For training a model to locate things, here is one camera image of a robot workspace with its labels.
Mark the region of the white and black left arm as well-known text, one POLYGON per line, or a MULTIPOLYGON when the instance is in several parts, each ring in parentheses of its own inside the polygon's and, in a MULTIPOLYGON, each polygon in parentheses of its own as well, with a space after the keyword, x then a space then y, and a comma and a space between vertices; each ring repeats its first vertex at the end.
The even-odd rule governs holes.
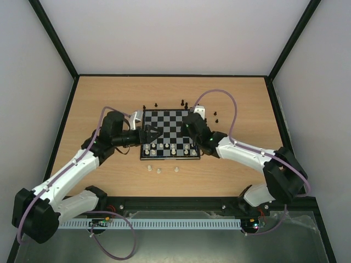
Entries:
POLYGON ((12 225, 17 228, 19 244, 23 244, 23 234, 39 244, 44 243, 63 222, 102 207, 106 203, 106 193, 98 188, 88 188, 70 198, 66 195, 118 147, 140 146, 163 134, 162 128, 152 125, 136 126, 142 117, 141 111, 128 115, 111 107, 108 109, 109 112, 101 112, 96 130, 66 165, 32 190, 22 188, 15 195, 12 225))

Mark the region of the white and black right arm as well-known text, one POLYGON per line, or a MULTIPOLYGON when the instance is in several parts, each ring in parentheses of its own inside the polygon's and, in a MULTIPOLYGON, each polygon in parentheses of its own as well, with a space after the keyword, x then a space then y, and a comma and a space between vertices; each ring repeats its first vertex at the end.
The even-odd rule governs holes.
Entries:
POLYGON ((238 197, 244 214, 250 215, 259 205, 272 201, 290 204, 301 196, 302 187, 308 186, 306 172, 285 147, 273 151, 244 144, 225 133, 211 131, 198 113, 183 117, 181 131, 204 154, 241 163, 263 174, 265 183, 247 186, 238 197))

